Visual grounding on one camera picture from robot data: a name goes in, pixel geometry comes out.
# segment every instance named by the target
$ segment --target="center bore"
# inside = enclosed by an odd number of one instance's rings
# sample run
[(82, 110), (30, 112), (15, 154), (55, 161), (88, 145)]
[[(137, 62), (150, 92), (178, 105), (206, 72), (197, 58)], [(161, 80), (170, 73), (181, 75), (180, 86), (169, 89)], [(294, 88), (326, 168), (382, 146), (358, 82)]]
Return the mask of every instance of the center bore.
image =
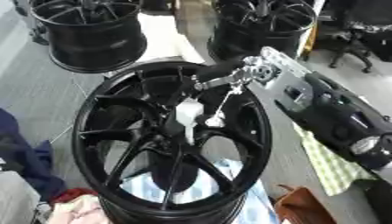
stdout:
[[(163, 141), (171, 143), (163, 143), (158, 147), (169, 147), (163, 149), (171, 152), (171, 157), (159, 156), (156, 153), (149, 152), (149, 164), (151, 165), (151, 176), (154, 183), (162, 190), (167, 191), (170, 186), (170, 179), (174, 162), (178, 154), (179, 145), (186, 144), (185, 127), (176, 121), (176, 111), (173, 110), (164, 122), (164, 132), (166, 137)], [(198, 168), (189, 164), (181, 164), (179, 166), (180, 176), (174, 187), (174, 192), (179, 193), (188, 189), (193, 185), (198, 176)]]

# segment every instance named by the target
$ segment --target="gray carpet floor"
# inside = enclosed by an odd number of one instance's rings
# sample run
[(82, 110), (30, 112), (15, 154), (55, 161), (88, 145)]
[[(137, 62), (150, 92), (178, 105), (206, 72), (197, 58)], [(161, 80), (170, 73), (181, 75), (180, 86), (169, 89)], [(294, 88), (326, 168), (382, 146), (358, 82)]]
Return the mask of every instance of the gray carpet floor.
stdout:
[[(70, 127), (75, 113), (88, 94), (100, 83), (96, 74), (70, 73), (55, 66), (47, 55), (47, 47), (32, 43), (28, 29), (11, 8), (9, 0), (0, 2), (0, 108), (8, 110), (18, 120), (22, 134), (38, 145), (49, 139), (54, 148), (54, 174), (62, 177), (69, 187), (86, 186), (70, 153)], [(178, 28), (186, 34), (198, 52), (208, 57), (206, 42), (214, 23), (207, 1), (189, 0), (182, 3)], [(339, 68), (330, 69), (329, 52), (314, 52), (308, 66), (318, 70), (359, 95), (366, 96), (386, 115), (392, 115), (388, 96), (391, 93), (392, 64), (372, 58), (374, 71), (361, 73), (362, 64), (345, 56)], [(280, 196), (284, 192), (278, 184), (307, 186), (332, 213), (338, 223), (378, 223), (359, 187), (327, 197), (310, 162), (301, 148), (299, 137), (291, 121), (283, 115), (260, 88), (252, 86), (269, 112), (273, 126), (274, 148), (269, 164), (262, 175), (268, 193)]]

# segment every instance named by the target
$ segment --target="wheel rim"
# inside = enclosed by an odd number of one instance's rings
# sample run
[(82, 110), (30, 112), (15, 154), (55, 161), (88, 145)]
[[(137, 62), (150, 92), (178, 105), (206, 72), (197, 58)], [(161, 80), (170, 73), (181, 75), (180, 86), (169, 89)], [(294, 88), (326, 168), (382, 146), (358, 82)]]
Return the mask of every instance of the wheel rim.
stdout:
[(141, 0), (33, 0), (54, 63), (77, 73), (105, 73), (139, 59), (146, 39), (137, 20)]
[[(235, 110), (238, 112), (227, 114), (226, 119), (227, 126), (235, 125), (236, 130), (213, 129), (200, 126), (199, 131), (195, 132), (195, 136), (199, 137), (198, 144), (203, 144), (207, 141), (207, 137), (210, 136), (224, 136), (234, 139), (238, 145), (238, 149), (245, 149), (245, 156), (242, 157), (246, 158), (243, 161), (244, 166), (233, 182), (229, 181), (220, 171), (217, 171), (202, 155), (196, 153), (193, 149), (190, 150), (189, 145), (178, 143), (172, 139), (168, 140), (169, 137), (166, 137), (166, 134), (159, 128), (159, 124), (164, 120), (162, 115), (170, 111), (170, 109), (168, 110), (170, 106), (163, 109), (162, 105), (167, 106), (165, 103), (167, 103), (172, 92), (179, 87), (181, 79), (190, 79), (191, 75), (195, 74), (201, 67), (201, 65), (186, 62), (160, 62), (137, 66), (105, 81), (88, 97), (75, 121), (73, 130), (73, 155), (76, 164), (79, 166), (87, 182), (105, 200), (139, 218), (159, 217), (159, 219), (170, 218), (183, 220), (186, 217), (189, 219), (190, 217), (194, 218), (201, 214), (216, 213), (220, 208), (226, 205), (232, 205), (258, 180), (270, 155), (271, 133), (268, 117), (263, 107), (249, 90), (246, 90), (243, 97), (236, 97), (226, 108), (227, 111)], [(162, 86), (162, 83), (165, 84), (165, 87), (159, 88), (158, 86)], [(213, 113), (214, 107), (218, 105), (216, 102), (223, 99), (224, 95), (218, 93), (220, 91), (226, 92), (227, 90), (224, 87), (216, 89), (216, 91), (207, 91), (208, 93), (203, 93), (199, 97), (199, 100), (206, 105), (205, 111), (207, 114)], [(239, 108), (239, 102), (242, 103), (241, 109), (235, 109)], [(130, 115), (127, 112), (128, 114), (125, 113), (127, 115), (118, 120), (118, 124), (113, 122), (113, 117), (120, 117), (118, 114), (109, 119), (102, 119), (99, 118), (98, 113), (95, 113), (102, 110), (102, 107), (106, 107), (104, 112), (102, 112), (103, 114), (113, 113), (109, 111), (108, 106), (119, 104), (132, 107), (134, 113), (135, 108), (143, 111), (143, 113), (138, 112), (139, 117), (137, 118), (136, 114)], [(145, 118), (143, 123), (147, 129), (125, 130), (135, 120), (140, 120), (140, 115), (143, 115)], [(250, 122), (250, 119), (243, 119), (249, 116), (256, 117), (256, 120)], [(97, 123), (95, 119), (108, 121)], [(238, 135), (237, 128), (241, 131), (245, 130), (249, 134)], [(256, 130), (257, 132), (253, 136), (250, 135), (252, 130)], [(165, 138), (165, 141), (169, 141), (169, 150), (167, 150), (168, 148), (166, 150), (159, 150), (151, 145), (147, 146), (148, 143), (152, 142), (151, 139), (157, 137), (157, 133), (159, 133), (160, 138)], [(119, 174), (113, 171), (107, 173), (102, 168), (102, 162), (99, 159), (99, 153), (97, 153), (99, 150), (97, 143), (105, 139), (129, 140), (134, 136), (141, 137), (136, 141), (136, 144), (143, 145), (143, 147), (126, 150), (129, 153), (128, 157), (125, 157), (123, 154), (122, 161), (128, 163), (131, 158), (134, 158), (138, 152), (135, 149), (149, 151), (162, 157), (174, 157), (176, 159), (172, 167), (178, 166), (179, 161), (201, 167), (201, 170), (208, 173), (217, 182), (220, 189), (219, 192), (205, 199), (186, 204), (173, 204), (170, 202), (170, 190), (165, 193), (162, 203), (139, 199), (125, 192), (118, 186), (121, 173)], [(115, 167), (118, 168), (118, 171), (123, 171), (124, 166), (125, 164), (117, 164)], [(176, 169), (172, 170), (174, 174), (171, 177), (175, 177), (177, 175), (175, 172)]]
[(34, 0), (33, 15), (50, 25), (103, 25), (119, 22), (140, 11), (138, 0)]
[(215, 60), (239, 55), (256, 55), (263, 46), (272, 46), (296, 56), (299, 37), (310, 29), (316, 15), (302, 0), (269, 0), (269, 13), (257, 11), (257, 0), (218, 0), (213, 8), (218, 18), (207, 47)]
[(269, 15), (261, 17), (252, 1), (218, 1), (214, 5), (220, 19), (274, 34), (306, 31), (312, 27), (316, 17), (312, 7), (302, 0), (269, 0), (268, 8)]

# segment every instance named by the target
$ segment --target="cloth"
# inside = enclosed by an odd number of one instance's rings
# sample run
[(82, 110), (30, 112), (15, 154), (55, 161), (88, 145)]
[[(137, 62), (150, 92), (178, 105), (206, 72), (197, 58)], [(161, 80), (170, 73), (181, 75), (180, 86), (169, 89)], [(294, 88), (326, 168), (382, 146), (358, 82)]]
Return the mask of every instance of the cloth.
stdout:
[[(233, 179), (242, 168), (242, 163), (229, 159), (222, 159), (214, 163), (224, 175)], [(150, 173), (139, 175), (135, 178), (125, 178), (121, 188), (128, 193), (132, 193), (138, 198), (153, 202), (162, 202), (165, 192), (159, 189)], [(198, 177), (193, 185), (187, 190), (174, 195), (174, 202), (177, 204), (192, 202), (204, 199), (216, 193), (218, 186), (215, 181), (204, 171), (199, 170)], [(277, 215), (270, 204), (263, 183), (258, 180), (248, 191), (245, 204), (232, 222), (233, 224), (277, 224)]]
[(58, 203), (47, 224), (109, 224), (98, 197), (86, 194), (68, 203)]
[(0, 158), (6, 164), (18, 167), (19, 175), (44, 201), (66, 189), (64, 181), (51, 174), (52, 151), (48, 141), (33, 149), (20, 135), (15, 117), (0, 108)]
[(301, 136), (304, 150), (328, 196), (343, 193), (356, 179), (372, 179), (362, 167), (347, 162), (319, 143), (311, 132), (296, 124), (294, 129)]
[(80, 197), (81, 195), (85, 195), (85, 194), (92, 194), (92, 195), (98, 196), (98, 193), (96, 191), (93, 191), (93, 190), (90, 190), (87, 188), (77, 187), (77, 188), (66, 190), (61, 195), (59, 195), (57, 198), (55, 198), (53, 201), (51, 201), (51, 204), (66, 203), (70, 200), (74, 200), (74, 199)]

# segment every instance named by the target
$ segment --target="white cloth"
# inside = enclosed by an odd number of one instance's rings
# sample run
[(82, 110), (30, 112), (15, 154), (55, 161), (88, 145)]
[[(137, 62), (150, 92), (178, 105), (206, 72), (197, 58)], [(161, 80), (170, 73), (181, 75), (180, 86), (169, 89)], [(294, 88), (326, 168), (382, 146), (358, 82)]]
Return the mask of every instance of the white cloth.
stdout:
[(47, 224), (110, 224), (98, 198), (82, 195), (67, 203), (57, 203)]
[[(241, 162), (229, 159), (223, 159), (214, 165), (229, 179), (233, 179), (242, 168)], [(137, 176), (135, 178), (126, 178), (121, 184), (121, 188), (138, 198), (162, 202), (165, 192), (159, 189), (154, 182), (150, 173)], [(218, 186), (215, 181), (204, 171), (199, 170), (198, 177), (193, 185), (187, 190), (177, 193), (174, 196), (174, 202), (178, 204), (187, 203), (195, 200), (204, 199), (213, 193), (216, 193)], [(233, 224), (277, 224), (279, 223), (267, 193), (264, 190), (263, 183), (258, 180), (255, 185), (248, 191), (245, 204), (232, 222)]]

